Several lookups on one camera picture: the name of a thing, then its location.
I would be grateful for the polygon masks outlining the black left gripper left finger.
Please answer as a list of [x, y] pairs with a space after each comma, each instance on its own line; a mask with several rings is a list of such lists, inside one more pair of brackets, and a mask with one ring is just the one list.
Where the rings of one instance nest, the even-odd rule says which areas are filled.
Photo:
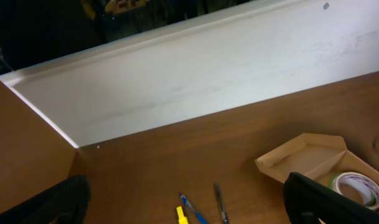
[[91, 200], [85, 175], [74, 175], [0, 213], [0, 223], [83, 224]]

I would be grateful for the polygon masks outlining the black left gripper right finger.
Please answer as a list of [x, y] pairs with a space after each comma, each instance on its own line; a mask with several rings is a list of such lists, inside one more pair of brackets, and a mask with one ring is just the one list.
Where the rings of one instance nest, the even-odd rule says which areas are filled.
[[283, 187], [284, 206], [292, 224], [379, 224], [379, 213], [298, 173]]

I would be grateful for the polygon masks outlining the green tape roll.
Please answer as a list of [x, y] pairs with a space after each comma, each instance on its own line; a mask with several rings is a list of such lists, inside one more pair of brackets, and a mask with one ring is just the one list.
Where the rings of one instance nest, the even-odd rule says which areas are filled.
[[376, 199], [364, 177], [359, 174], [337, 174], [329, 184], [329, 188], [364, 206], [372, 206]]

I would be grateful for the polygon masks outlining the white masking tape roll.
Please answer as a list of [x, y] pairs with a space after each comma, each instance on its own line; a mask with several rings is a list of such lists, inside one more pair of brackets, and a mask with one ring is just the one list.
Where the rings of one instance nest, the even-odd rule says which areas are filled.
[[329, 188], [370, 210], [379, 210], [379, 185], [357, 172], [343, 172], [333, 177]]

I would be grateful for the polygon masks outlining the blue ballpoint pen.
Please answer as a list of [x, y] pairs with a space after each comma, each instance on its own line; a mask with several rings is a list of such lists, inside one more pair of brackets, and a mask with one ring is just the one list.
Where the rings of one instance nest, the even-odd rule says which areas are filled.
[[179, 194], [179, 196], [180, 196], [182, 203], [187, 208], [189, 208], [191, 211], [193, 211], [197, 221], [200, 224], [208, 224], [208, 221], [206, 221], [206, 219], [201, 215], [201, 213], [189, 202], [189, 200], [187, 199], [187, 197], [184, 194]]

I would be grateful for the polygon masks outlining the yellow highlighter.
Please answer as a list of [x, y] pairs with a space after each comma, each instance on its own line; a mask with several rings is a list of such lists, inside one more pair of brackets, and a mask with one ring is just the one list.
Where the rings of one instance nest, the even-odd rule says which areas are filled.
[[184, 214], [184, 210], [181, 206], [176, 208], [178, 224], [189, 224], [187, 217]]

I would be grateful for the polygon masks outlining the open cardboard box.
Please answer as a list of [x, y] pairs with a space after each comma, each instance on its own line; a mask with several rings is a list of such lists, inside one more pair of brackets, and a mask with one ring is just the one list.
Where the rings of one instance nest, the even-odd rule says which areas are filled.
[[291, 172], [298, 172], [330, 189], [329, 183], [337, 174], [357, 172], [379, 185], [379, 172], [350, 152], [340, 136], [304, 133], [255, 163], [262, 173], [282, 183]]

